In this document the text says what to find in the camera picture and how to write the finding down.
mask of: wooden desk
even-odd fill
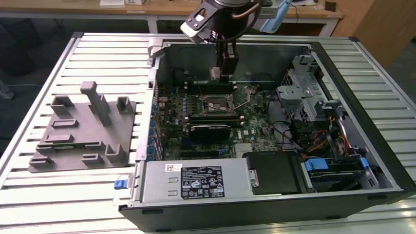
[[[187,0],[147,0],[145,5],[102,9],[101,0],[0,0],[0,16],[11,18],[53,19],[121,19],[147,20],[150,32],[158,33],[158,20],[186,20],[201,5]],[[317,6],[291,8],[286,23],[325,24],[321,36],[331,36],[345,16],[342,11],[330,12]]]
[[[186,20],[195,9],[199,7],[199,2],[187,0],[150,0],[151,6],[149,13],[153,15],[153,20]],[[319,5],[325,5],[326,0],[319,0]],[[319,5],[299,6],[298,9],[290,8],[285,23],[317,23],[325,24],[321,36],[330,37],[339,20],[345,17],[345,13],[338,9],[337,12],[319,9]]]

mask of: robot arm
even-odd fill
[[[263,0],[207,0],[182,25],[182,31],[199,44],[214,42],[217,46],[217,66],[211,68],[211,77],[229,82],[235,74],[239,55],[235,50],[237,39],[254,27],[261,15]],[[255,18],[249,24],[249,16]]]

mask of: wall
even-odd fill
[[[387,67],[415,37],[416,0],[377,0],[355,36]]]
[[[333,36],[349,37],[355,34],[375,0],[335,0],[335,2],[346,17],[338,23]]]

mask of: green circuit board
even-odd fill
[[[215,99],[221,98],[222,95],[207,95],[207,97]],[[245,124],[241,128],[233,128],[227,141],[215,144],[193,144],[191,148],[183,149],[183,139],[190,138],[189,125],[185,117],[190,115],[206,115],[205,105],[201,99],[201,95],[189,95],[185,90],[178,89],[171,94],[170,100],[166,99],[163,104],[159,103],[159,106],[163,107],[162,122],[166,129],[163,160],[187,159],[182,157],[183,152],[206,151],[218,151],[221,158],[234,158],[234,145],[239,143],[250,143],[254,151],[275,151],[279,149],[279,144],[267,122],[267,115],[265,113],[267,99],[262,92],[251,95],[251,101],[235,110],[235,115],[245,116]],[[234,102],[237,105],[245,103],[246,97],[237,95]],[[217,114],[219,114],[223,110],[222,106],[215,107],[213,111],[217,110]]]

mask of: motherboard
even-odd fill
[[[170,97],[159,98],[163,160],[235,158],[250,151],[277,151],[279,142],[266,114],[271,92],[261,91],[255,84],[242,84],[233,85],[231,94],[206,94],[205,87],[201,85],[198,94],[187,86],[175,87]],[[202,140],[197,140],[197,131],[202,132]]]

